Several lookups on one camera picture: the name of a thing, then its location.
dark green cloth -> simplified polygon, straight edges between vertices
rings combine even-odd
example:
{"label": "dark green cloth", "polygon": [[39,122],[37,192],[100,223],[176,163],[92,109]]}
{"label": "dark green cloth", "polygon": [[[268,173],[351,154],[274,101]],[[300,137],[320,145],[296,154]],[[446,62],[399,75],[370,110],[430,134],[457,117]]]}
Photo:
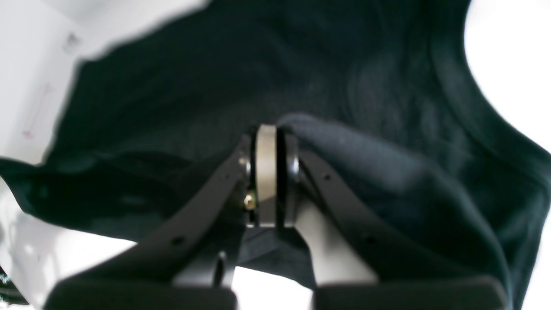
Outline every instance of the dark green cloth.
{"label": "dark green cloth", "polygon": [[[387,222],[500,279],[520,310],[551,159],[477,88],[468,4],[215,0],[82,64],[44,164],[4,159],[0,175],[27,213],[139,240],[249,126],[278,122]],[[246,240],[242,265],[313,285],[296,236]]]}

black metal bracket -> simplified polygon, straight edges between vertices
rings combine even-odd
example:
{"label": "black metal bracket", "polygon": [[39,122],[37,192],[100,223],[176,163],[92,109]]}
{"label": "black metal bracket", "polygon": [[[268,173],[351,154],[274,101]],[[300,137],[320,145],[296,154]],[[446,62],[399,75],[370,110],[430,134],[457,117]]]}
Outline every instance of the black metal bracket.
{"label": "black metal bracket", "polygon": [[[229,287],[241,237],[254,215],[244,209],[254,184],[253,141],[244,135],[191,201],[145,240],[58,283],[45,308],[237,309]],[[299,151],[290,133],[278,134],[278,167],[276,229],[293,227],[298,196],[308,188],[381,280],[371,286],[317,288],[315,309],[506,310],[497,280],[401,235],[370,211],[327,162]]]}

